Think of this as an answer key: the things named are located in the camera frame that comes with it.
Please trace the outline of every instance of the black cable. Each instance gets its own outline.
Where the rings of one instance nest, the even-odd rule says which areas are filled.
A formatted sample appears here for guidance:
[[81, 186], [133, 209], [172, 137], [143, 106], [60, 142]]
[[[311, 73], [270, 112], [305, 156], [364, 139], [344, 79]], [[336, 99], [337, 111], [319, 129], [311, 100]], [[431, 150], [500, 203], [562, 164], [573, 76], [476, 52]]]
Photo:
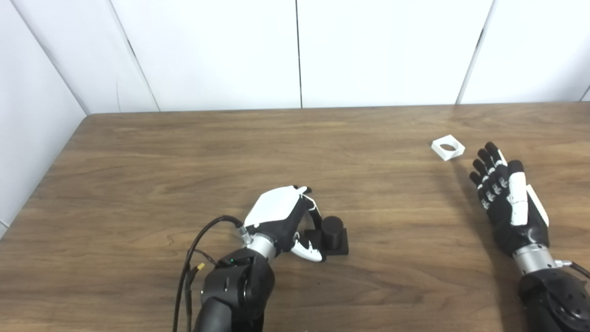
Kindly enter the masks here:
[[189, 263], [191, 261], [192, 254], [195, 252], [196, 245], [199, 243], [203, 235], [211, 227], [215, 226], [215, 224], [220, 222], [231, 222], [235, 225], [235, 228], [240, 228], [244, 225], [235, 217], [221, 216], [211, 220], [207, 225], [205, 225], [205, 227], [203, 227], [203, 229], [201, 229], [199, 234], [195, 237], [195, 240], [193, 240], [191, 247], [186, 252], [186, 259], [184, 261], [184, 264], [182, 265], [181, 279], [178, 282], [178, 289], [176, 290], [176, 301], [174, 303], [174, 321], [172, 322], [172, 332], [177, 332], [178, 330], [178, 316], [181, 308], [182, 287], [184, 286], [184, 280], [186, 277], [186, 272], [189, 269]]
[[209, 256], [209, 254], [207, 254], [203, 250], [195, 249], [194, 251], [202, 254], [203, 256], [205, 256], [205, 258], [207, 258], [207, 260], [209, 261], [209, 263], [211, 263], [211, 264], [213, 264], [215, 266], [219, 266], [219, 264], [217, 264], [217, 261], [215, 259], [213, 259], [213, 257]]
[[569, 267], [580, 272], [580, 274], [582, 274], [586, 278], [590, 279], [590, 272], [588, 272], [588, 270], [586, 270], [582, 266], [576, 264], [576, 262], [572, 262], [572, 265], [570, 265]]

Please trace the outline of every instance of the white wall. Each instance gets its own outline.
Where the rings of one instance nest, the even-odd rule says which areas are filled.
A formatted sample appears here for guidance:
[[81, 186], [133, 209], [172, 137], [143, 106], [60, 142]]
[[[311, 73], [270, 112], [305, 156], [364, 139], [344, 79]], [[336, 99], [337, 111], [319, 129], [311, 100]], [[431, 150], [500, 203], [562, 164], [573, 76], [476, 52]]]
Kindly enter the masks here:
[[579, 101], [590, 84], [590, 1], [498, 0], [462, 103]]
[[108, 0], [13, 0], [88, 113], [153, 112]]
[[453, 104], [491, 0], [299, 0], [303, 107]]
[[113, 4], [161, 110], [300, 107], [295, 1]]
[[10, 225], [85, 114], [9, 0], [0, 45], [0, 220]]

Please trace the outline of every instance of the robotic hand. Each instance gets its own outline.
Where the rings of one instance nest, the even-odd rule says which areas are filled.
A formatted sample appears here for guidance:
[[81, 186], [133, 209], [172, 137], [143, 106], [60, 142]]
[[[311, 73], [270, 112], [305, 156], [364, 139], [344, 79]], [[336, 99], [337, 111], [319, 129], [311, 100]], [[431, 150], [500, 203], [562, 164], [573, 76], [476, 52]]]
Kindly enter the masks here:
[[511, 256], [522, 277], [522, 300], [530, 331], [590, 331], [590, 297], [585, 283], [559, 269], [570, 266], [586, 277], [588, 271], [570, 261], [554, 260], [549, 253], [549, 218], [539, 198], [526, 184], [518, 160], [506, 162], [488, 142], [473, 161], [478, 172], [470, 178], [491, 221], [494, 241]]
[[[205, 277], [201, 291], [202, 307], [194, 332], [262, 331], [264, 310], [274, 287], [274, 273], [270, 262], [282, 252], [289, 251], [313, 262], [325, 260], [322, 242], [313, 246], [311, 241], [297, 231], [297, 227], [306, 211], [311, 215], [316, 230], [321, 230], [322, 234], [321, 227], [331, 228], [333, 232], [340, 226], [342, 231], [342, 221], [336, 217], [322, 219], [316, 203], [307, 195], [309, 193], [311, 189], [294, 185], [273, 189], [260, 196], [244, 224], [233, 217], [222, 216], [205, 226], [190, 248], [187, 262], [190, 261], [192, 252], [201, 252], [195, 249], [196, 244], [216, 220], [233, 222], [242, 236], [244, 247], [218, 262], [201, 252], [215, 265], [215, 269]], [[177, 294], [173, 332], [176, 332], [183, 283], [187, 331], [191, 332], [191, 283], [200, 268], [191, 270], [187, 262]]]

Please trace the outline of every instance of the wooden table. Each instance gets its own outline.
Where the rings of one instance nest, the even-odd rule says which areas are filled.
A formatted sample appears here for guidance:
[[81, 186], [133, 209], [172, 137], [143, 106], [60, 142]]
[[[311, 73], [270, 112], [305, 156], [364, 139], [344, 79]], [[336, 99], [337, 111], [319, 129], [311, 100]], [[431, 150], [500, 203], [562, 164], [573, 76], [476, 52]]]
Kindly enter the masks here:
[[[444, 162], [430, 143], [447, 134], [467, 149]], [[169, 331], [201, 227], [298, 184], [350, 255], [279, 256], [265, 331], [524, 331], [467, 177], [487, 141], [523, 161], [554, 257], [589, 267], [590, 103], [90, 116], [0, 242], [0, 330]], [[239, 244], [222, 225], [201, 249]]]

